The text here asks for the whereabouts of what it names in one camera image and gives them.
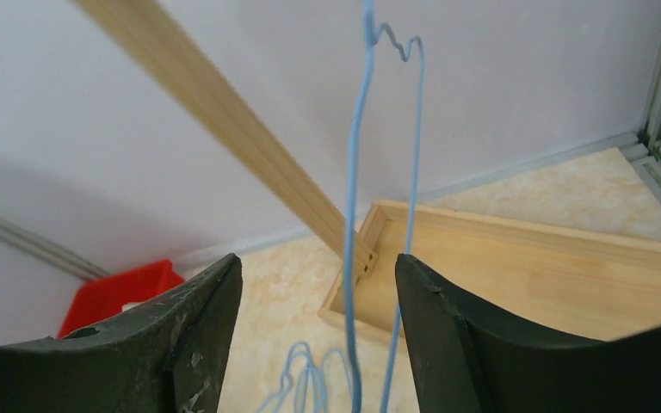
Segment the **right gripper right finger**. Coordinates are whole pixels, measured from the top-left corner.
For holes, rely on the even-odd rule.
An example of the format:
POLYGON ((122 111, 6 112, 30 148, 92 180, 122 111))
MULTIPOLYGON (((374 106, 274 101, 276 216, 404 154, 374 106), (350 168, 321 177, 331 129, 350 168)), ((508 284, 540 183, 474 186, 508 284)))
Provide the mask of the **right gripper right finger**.
POLYGON ((408 254, 395 280, 422 412, 661 412, 661 325, 613 341, 565 333, 408 254))

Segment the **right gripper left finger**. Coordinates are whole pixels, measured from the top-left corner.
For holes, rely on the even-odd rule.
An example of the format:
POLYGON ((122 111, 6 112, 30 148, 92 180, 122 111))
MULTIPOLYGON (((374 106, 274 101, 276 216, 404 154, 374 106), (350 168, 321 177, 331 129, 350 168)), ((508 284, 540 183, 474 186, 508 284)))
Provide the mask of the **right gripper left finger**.
POLYGON ((230 254, 64 338, 0 346, 0 412, 215 412, 242 290, 230 254))

